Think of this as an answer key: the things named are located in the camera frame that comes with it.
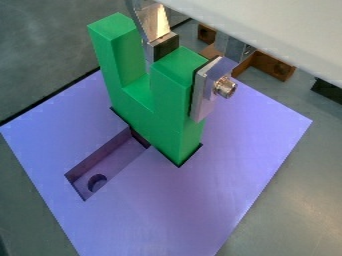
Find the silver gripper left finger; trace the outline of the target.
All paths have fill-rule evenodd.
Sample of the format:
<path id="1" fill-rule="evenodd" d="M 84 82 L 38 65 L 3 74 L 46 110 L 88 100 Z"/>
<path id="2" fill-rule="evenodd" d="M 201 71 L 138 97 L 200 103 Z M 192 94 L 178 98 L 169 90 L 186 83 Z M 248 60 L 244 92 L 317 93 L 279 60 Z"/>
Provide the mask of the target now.
<path id="1" fill-rule="evenodd" d="M 153 63 L 177 49 L 178 35 L 170 31 L 161 3 L 125 0 L 125 5 L 141 36 L 145 60 Z"/>

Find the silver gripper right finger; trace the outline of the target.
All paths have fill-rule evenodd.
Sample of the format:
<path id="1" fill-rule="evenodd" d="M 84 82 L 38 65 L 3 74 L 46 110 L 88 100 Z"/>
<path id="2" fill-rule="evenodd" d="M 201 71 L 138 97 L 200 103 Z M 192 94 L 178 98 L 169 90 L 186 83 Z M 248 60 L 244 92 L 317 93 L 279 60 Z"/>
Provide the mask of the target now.
<path id="1" fill-rule="evenodd" d="M 233 95 L 237 84 L 231 79 L 232 71 L 255 51 L 253 46 L 224 33 L 216 34 L 213 49 L 218 53 L 193 73 L 189 117 L 196 123 L 213 111 L 216 98 Z"/>

